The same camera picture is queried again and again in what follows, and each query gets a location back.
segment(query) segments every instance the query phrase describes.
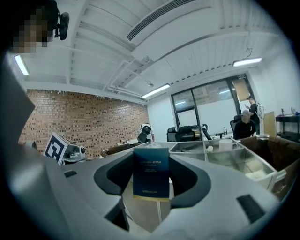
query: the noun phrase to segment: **cardboard box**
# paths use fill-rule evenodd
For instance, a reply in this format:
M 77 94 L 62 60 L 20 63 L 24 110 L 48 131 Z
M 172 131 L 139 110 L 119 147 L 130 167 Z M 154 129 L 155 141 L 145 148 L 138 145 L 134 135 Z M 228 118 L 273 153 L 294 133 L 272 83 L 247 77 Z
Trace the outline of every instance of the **cardboard box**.
M 278 171 L 272 192 L 283 200 L 298 174 L 300 144 L 268 135 L 244 138 L 240 143 Z

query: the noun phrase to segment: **window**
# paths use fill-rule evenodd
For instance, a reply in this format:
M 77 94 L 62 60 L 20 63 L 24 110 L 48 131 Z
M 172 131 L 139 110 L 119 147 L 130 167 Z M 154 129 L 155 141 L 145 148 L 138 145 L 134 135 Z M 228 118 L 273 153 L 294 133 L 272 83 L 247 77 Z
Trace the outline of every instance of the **window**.
M 224 132 L 224 128 L 231 133 L 230 121 L 246 109 L 245 104 L 249 105 L 249 95 L 253 93 L 245 74 L 173 94 L 177 127 L 196 128 L 205 123 L 212 137 Z
M 244 77 L 239 79 L 236 77 L 235 79 L 232 79 L 231 82 L 233 83 L 234 86 L 234 91 L 236 92 L 237 99 L 239 102 L 240 110 L 244 111 L 246 110 L 245 105 L 249 106 L 249 101 L 247 98 L 252 95 L 251 94 L 251 88 L 246 82 L 246 76 L 244 74 L 240 75 L 240 77 Z
M 231 132 L 230 121 L 237 115 L 234 99 L 227 82 L 219 81 L 192 90 L 195 96 L 199 121 L 207 124 L 207 132 L 214 136 L 227 129 Z
M 191 90 L 180 92 L 173 95 L 175 116 L 177 127 L 190 126 L 198 127 L 197 109 Z
M 197 87 L 193 89 L 193 93 L 197 105 L 232 99 L 232 95 L 226 81 Z
M 195 106 L 191 90 L 174 95 L 173 100 L 176 111 L 181 111 L 183 109 Z

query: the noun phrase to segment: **air vent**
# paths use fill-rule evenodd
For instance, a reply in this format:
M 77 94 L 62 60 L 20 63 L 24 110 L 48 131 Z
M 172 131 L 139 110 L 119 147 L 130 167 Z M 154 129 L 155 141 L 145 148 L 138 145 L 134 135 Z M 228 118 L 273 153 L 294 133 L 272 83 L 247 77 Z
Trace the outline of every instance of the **air vent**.
M 193 2 L 196 0 L 174 0 L 172 2 L 169 2 L 162 7 L 158 8 L 154 12 L 152 12 L 150 15 L 145 17 L 143 20 L 140 21 L 139 24 L 137 24 L 126 36 L 129 41 L 131 41 L 140 31 L 142 31 L 146 26 L 148 26 L 151 22 L 153 22 L 155 19 L 159 18 L 161 15 L 190 2 Z

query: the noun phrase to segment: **ceiling light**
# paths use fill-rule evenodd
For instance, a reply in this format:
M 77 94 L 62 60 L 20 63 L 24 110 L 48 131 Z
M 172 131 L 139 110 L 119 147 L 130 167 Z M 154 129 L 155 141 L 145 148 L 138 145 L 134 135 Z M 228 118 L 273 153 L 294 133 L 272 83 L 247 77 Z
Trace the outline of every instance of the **ceiling light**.
M 252 58 L 252 59 L 244 59 L 244 60 L 234 61 L 233 66 L 239 67 L 239 66 L 243 66 L 246 64 L 258 63 L 261 60 L 263 60 L 263 59 L 262 58 Z
M 219 94 L 226 93 L 226 92 L 230 92 L 230 90 L 226 90 L 226 91 L 220 92 Z
M 15 56 L 15 61 L 17 62 L 17 64 L 19 65 L 20 70 L 22 71 L 22 73 L 24 75 L 29 75 L 28 70 L 24 64 L 24 61 L 22 59 L 22 57 L 20 55 Z
M 180 103 L 175 103 L 175 105 L 178 105 L 178 104 L 183 104 L 185 103 L 186 101 L 183 101 L 183 102 L 180 102 Z
M 151 95 L 153 95 L 153 94 L 155 94 L 157 92 L 160 92 L 160 91 L 162 91 L 162 90 L 164 90 L 166 88 L 169 88 L 169 87 L 170 87 L 170 84 L 167 83 L 167 84 L 165 84 L 165 85 L 163 85 L 163 86 L 161 86 L 161 87 L 159 87 L 159 88 L 151 91 L 150 93 L 147 93 L 146 95 L 142 96 L 142 98 L 147 98 L 147 97 L 149 97 L 149 96 L 151 96 Z

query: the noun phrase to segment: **book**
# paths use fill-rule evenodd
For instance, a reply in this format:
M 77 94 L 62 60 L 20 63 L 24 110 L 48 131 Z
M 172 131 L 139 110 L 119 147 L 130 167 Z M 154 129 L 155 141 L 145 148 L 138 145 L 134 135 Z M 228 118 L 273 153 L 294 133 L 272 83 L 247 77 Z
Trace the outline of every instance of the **book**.
M 133 164 L 134 198 L 169 201 L 169 149 L 135 148 Z

